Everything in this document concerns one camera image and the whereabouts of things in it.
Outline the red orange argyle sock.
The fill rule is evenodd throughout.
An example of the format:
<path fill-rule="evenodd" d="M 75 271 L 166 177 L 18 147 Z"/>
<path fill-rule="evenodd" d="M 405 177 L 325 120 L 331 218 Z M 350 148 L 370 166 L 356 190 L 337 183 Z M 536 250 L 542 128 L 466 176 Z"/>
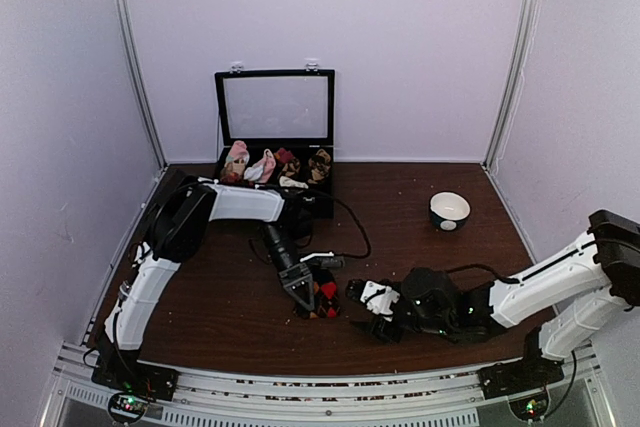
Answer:
<path fill-rule="evenodd" d="M 339 289 L 333 273 L 327 269 L 313 268 L 314 309 L 309 311 L 296 304 L 294 314 L 302 319 L 337 318 L 341 313 Z"/>

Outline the beige brown argyle sock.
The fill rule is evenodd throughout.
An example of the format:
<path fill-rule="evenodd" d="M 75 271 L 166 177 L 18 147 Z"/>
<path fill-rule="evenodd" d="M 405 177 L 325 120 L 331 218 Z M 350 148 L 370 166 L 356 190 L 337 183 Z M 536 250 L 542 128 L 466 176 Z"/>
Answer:
<path fill-rule="evenodd" d="M 316 151 L 308 161 L 309 173 L 307 182 L 312 185 L 323 184 L 331 172 L 332 158 L 323 148 Z"/>

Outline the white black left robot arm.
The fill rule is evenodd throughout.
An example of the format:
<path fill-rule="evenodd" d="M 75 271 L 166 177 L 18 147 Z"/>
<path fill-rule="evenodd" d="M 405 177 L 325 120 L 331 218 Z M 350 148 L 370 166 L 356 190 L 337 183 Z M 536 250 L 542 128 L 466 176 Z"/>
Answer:
<path fill-rule="evenodd" d="M 96 343 L 114 350 L 103 367 L 123 391 L 137 389 L 144 371 L 124 353 L 140 349 L 144 332 L 174 273 L 203 244 L 213 221 L 257 221 L 267 253 L 282 288 L 305 312 L 317 312 L 315 288 L 320 276 L 343 266 L 344 255 L 303 253 L 297 240 L 310 236 L 307 203 L 318 194 L 309 189 L 272 185 L 234 186 L 204 177 L 185 177 L 165 200 L 155 205 L 132 276 L 121 284 L 118 299 L 104 321 Z"/>

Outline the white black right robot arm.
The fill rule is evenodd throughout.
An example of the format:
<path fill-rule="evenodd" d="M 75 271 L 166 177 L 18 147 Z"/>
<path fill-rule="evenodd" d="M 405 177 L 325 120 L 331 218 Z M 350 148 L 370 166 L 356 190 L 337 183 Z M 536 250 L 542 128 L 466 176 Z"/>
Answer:
<path fill-rule="evenodd" d="M 535 387 L 612 317 L 639 304 L 639 225 L 608 210 L 557 254 L 470 290 L 447 271 L 414 268 L 401 282 L 353 279 L 347 297 L 371 314 L 358 328 L 397 342 L 406 332 L 452 343 L 483 343 L 564 300 L 570 306 L 534 330 L 532 351 L 513 366 L 519 387 Z"/>

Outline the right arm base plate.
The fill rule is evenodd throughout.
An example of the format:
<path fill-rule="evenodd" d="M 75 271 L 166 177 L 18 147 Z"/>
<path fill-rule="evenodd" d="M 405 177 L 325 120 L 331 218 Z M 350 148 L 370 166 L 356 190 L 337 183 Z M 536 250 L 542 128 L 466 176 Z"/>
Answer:
<path fill-rule="evenodd" d="M 544 358 L 522 358 L 497 363 L 477 372 L 486 399 L 535 390 L 564 379 L 563 362 Z"/>

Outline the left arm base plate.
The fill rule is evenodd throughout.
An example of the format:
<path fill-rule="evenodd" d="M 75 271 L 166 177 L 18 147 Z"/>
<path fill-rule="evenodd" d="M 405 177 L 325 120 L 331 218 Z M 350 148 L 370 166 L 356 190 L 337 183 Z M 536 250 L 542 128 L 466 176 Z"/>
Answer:
<path fill-rule="evenodd" d="M 138 361 L 138 350 L 121 350 L 103 336 L 96 341 L 98 359 L 91 381 L 149 400 L 171 401 L 179 373 L 171 368 Z"/>

